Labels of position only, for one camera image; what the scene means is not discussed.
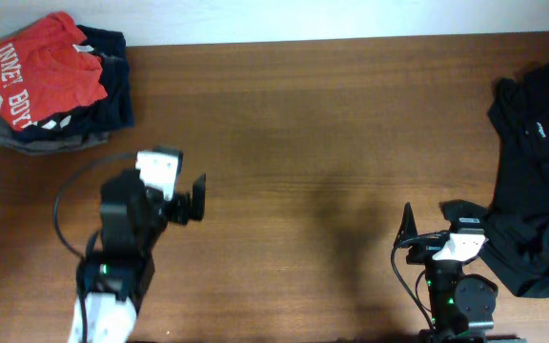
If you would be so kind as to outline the orange FRAM t-shirt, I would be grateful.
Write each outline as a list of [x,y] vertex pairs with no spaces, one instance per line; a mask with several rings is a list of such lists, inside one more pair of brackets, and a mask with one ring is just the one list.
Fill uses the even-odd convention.
[[100,59],[65,12],[49,14],[0,43],[0,116],[22,131],[107,97]]

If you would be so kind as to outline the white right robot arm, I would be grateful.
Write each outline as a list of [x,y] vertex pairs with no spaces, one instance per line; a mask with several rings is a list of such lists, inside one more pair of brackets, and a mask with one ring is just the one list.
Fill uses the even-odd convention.
[[[479,219],[461,217],[446,231],[420,234],[412,207],[404,205],[399,230],[391,252],[393,271],[428,323],[418,334],[421,342],[485,342],[494,328],[498,287],[463,267],[478,258],[486,242]],[[399,249],[406,249],[406,263],[423,268],[418,280],[426,283],[429,306],[410,289],[396,265]]]

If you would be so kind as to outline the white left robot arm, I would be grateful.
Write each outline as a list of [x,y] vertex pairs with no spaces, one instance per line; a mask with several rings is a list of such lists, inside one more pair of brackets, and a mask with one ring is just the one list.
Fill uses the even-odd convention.
[[105,182],[100,194],[101,228],[76,269],[70,342],[129,339],[153,279],[153,248],[169,224],[204,218],[206,176],[193,182],[192,192],[174,192],[167,200],[140,179],[140,171],[128,169]]

